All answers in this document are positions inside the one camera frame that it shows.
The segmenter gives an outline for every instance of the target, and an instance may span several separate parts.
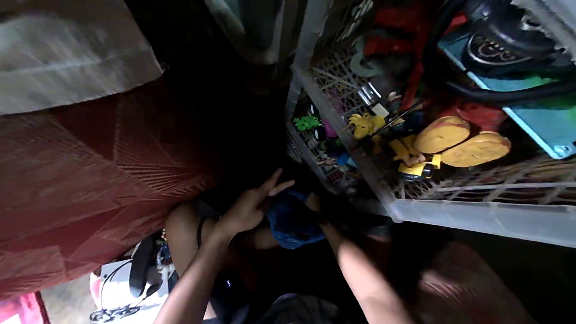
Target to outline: red fabric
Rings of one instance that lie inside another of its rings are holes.
[[[423,273],[415,312],[425,324],[536,324],[471,248],[449,245]]]
[[[0,323],[50,324],[40,293],[26,293],[0,302]]]
[[[93,271],[215,185],[192,122],[161,80],[0,116],[0,300]]]

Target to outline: yellow toy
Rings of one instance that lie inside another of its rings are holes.
[[[414,149],[416,135],[410,135],[399,140],[393,140],[388,143],[396,152],[394,161],[402,160],[398,166],[398,172],[406,181],[419,181],[432,178],[435,169],[440,169],[441,154],[434,154],[430,161],[424,155]]]
[[[350,125],[356,126],[354,130],[354,138],[361,140],[368,135],[373,135],[377,130],[386,125],[384,117],[376,115],[372,116],[365,112],[362,116],[359,114],[352,114],[349,118]]]

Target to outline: white label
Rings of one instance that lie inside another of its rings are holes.
[[[380,103],[377,103],[376,106],[372,107],[372,111],[376,115],[382,116],[382,117],[386,117],[386,116],[390,115],[388,110],[386,110],[386,108],[384,108],[384,106],[382,106]]]

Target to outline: green toy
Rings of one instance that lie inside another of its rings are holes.
[[[304,116],[302,118],[294,118],[294,123],[296,128],[300,131],[313,129],[321,125],[318,117],[314,116]]]

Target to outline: woodstock figurine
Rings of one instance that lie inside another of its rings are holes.
[[[379,115],[372,116],[368,112],[365,112],[362,116],[359,114],[352,114],[349,121],[351,125],[356,126],[356,129],[354,130],[354,138],[357,140],[361,140],[367,135],[373,135],[386,124],[384,117]]]

